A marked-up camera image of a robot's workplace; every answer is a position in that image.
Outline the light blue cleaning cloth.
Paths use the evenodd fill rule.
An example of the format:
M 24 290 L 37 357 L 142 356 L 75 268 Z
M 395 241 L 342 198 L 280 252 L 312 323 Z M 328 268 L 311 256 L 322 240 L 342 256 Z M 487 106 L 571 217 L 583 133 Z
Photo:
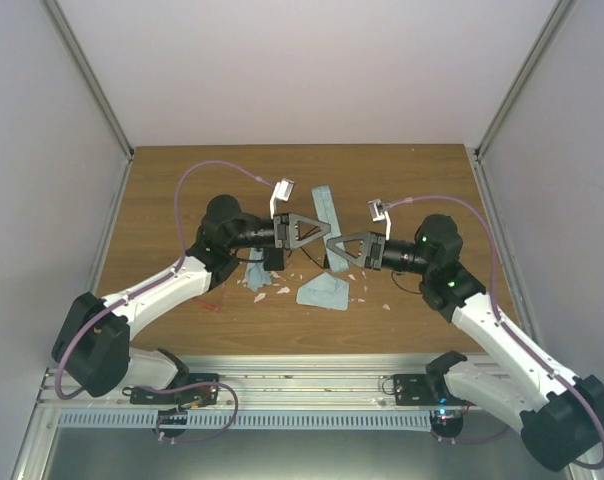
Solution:
M 298 288 L 296 302 L 304 306 L 346 311 L 349 283 L 327 272 L 321 273 Z

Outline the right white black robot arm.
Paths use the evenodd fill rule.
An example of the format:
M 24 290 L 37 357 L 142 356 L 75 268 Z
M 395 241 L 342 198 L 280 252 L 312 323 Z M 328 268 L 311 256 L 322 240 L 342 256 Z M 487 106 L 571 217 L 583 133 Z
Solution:
M 516 432 L 543 467 L 604 468 L 604 384 L 579 377 L 548 355 L 505 315 L 487 288 L 460 262 L 463 240 L 453 219 L 426 217 L 411 242 L 375 232 L 328 240 L 348 262 L 372 270 L 420 276 L 430 309 L 472 338 L 507 374 L 483 373 L 465 355 L 449 352 L 426 368 L 426 396 L 480 407 Z

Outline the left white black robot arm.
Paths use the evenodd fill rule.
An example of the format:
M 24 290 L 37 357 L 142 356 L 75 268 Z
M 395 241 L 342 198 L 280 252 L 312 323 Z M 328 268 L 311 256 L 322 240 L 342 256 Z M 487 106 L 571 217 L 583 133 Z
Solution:
M 131 341 L 170 310 L 223 284 L 240 264 L 235 251 L 282 253 L 330 231 L 320 220 L 294 213 L 259 218 L 230 195 L 213 198 L 193 245 L 176 262 L 120 292 L 86 292 L 73 301 L 52 348 L 59 374 L 93 397 L 141 385 L 167 404 L 180 402 L 188 391 L 185 366 L 166 350 L 133 349 Z

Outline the black sunglasses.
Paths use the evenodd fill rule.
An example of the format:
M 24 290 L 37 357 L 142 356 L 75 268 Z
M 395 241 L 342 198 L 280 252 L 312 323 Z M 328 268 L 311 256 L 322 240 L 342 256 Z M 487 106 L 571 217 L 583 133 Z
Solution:
M 328 267 L 324 264 L 321 263 L 320 261 L 318 261 L 317 259 L 315 259 L 310 253 L 307 252 L 306 249 L 304 248 L 300 248 L 297 250 L 290 250 L 287 254 L 287 259 L 290 258 L 294 253 L 302 253 L 312 264 L 314 264 L 316 267 L 318 267 L 321 270 L 327 270 Z

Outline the black sunglasses pouch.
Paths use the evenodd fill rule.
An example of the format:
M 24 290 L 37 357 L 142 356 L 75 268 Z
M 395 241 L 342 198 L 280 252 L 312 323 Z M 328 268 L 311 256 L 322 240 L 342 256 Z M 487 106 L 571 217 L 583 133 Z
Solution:
M 280 272 L 285 269 L 284 251 L 275 248 L 263 250 L 263 268 L 268 272 Z

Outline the folded blue cloth strip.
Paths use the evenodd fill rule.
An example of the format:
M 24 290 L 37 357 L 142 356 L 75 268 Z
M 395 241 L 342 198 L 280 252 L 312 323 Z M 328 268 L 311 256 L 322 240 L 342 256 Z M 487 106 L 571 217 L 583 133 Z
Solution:
M 330 225 L 330 232 L 323 236 L 328 266 L 334 273 L 346 272 L 349 269 L 348 262 L 328 248 L 328 241 L 341 235 L 331 189 L 328 185 L 317 186 L 311 190 L 311 194 L 317 218 Z

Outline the small blue cloth piece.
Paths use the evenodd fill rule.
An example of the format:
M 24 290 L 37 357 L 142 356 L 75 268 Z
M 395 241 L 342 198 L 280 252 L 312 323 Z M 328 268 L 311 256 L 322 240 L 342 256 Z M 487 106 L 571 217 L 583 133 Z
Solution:
M 255 248 L 250 250 L 244 280 L 246 286 L 253 292 L 258 292 L 262 287 L 272 284 L 271 276 L 265 269 L 264 260 L 263 250 Z

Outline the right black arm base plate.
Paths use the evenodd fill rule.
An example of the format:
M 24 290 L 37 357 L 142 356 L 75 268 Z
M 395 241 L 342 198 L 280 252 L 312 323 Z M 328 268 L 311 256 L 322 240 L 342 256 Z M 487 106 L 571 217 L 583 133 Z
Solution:
M 431 377 L 427 374 L 383 376 L 378 381 L 378 388 L 385 395 L 393 396 L 398 406 L 473 406 L 473 403 L 455 397 L 442 377 Z

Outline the aluminium mounting rail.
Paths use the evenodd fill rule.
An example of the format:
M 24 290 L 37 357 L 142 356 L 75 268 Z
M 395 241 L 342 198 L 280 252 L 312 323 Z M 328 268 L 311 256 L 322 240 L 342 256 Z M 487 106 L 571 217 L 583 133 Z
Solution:
M 213 355 L 188 356 L 193 373 L 215 373 L 231 386 L 244 409 L 382 409 L 390 408 L 394 374 L 422 374 L 434 354 L 364 355 Z M 558 379 L 575 373 L 551 357 L 545 371 L 526 356 L 494 360 L 470 354 L 468 366 L 453 369 L 454 384 L 473 399 L 482 387 L 491 399 L 514 400 L 538 409 L 549 393 L 562 393 Z

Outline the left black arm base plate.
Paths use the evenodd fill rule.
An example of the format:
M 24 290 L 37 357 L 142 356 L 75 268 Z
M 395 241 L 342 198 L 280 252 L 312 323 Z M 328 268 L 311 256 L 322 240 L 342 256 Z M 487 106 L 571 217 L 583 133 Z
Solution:
M 134 405 L 172 405 L 204 407 L 217 402 L 217 373 L 187 373 L 174 379 L 165 389 L 125 387 L 122 394 Z

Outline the left aluminium frame post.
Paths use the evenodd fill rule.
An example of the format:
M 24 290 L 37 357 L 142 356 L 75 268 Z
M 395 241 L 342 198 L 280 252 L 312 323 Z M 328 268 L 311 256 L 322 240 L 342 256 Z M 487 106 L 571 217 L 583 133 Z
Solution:
M 42 5 L 50 17 L 54 29 L 66 48 L 73 64 L 78 69 L 89 93 L 96 102 L 118 146 L 123 151 L 125 158 L 131 162 L 135 149 L 121 126 L 111 102 L 108 100 L 60 2 L 57 0 L 43 0 Z

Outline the aluminium frame post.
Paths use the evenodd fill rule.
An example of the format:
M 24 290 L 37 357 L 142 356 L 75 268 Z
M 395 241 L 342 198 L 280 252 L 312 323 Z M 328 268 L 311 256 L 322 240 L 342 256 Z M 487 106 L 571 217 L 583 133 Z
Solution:
M 553 4 L 547 19 L 528 50 L 496 113 L 493 115 L 478 145 L 473 149 L 473 157 L 477 162 L 481 162 L 488 152 L 504 121 L 523 93 L 575 5 L 575 0 L 558 0 Z
M 89 93 L 96 102 L 118 146 L 123 151 L 125 158 L 131 162 L 135 149 L 121 126 L 111 102 L 108 100 L 60 2 L 57 0 L 43 0 L 42 5 L 50 17 L 54 29 L 66 48 L 73 64 L 78 69 Z

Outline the right aluminium frame post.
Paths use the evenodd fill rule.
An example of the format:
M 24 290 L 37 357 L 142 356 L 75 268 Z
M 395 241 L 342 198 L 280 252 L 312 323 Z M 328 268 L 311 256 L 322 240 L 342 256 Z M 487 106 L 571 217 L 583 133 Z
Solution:
M 496 113 L 493 115 L 478 145 L 473 149 L 473 157 L 477 162 L 481 162 L 488 152 L 504 121 L 523 93 L 575 5 L 575 0 L 558 0 L 553 4 L 547 19 L 528 50 Z

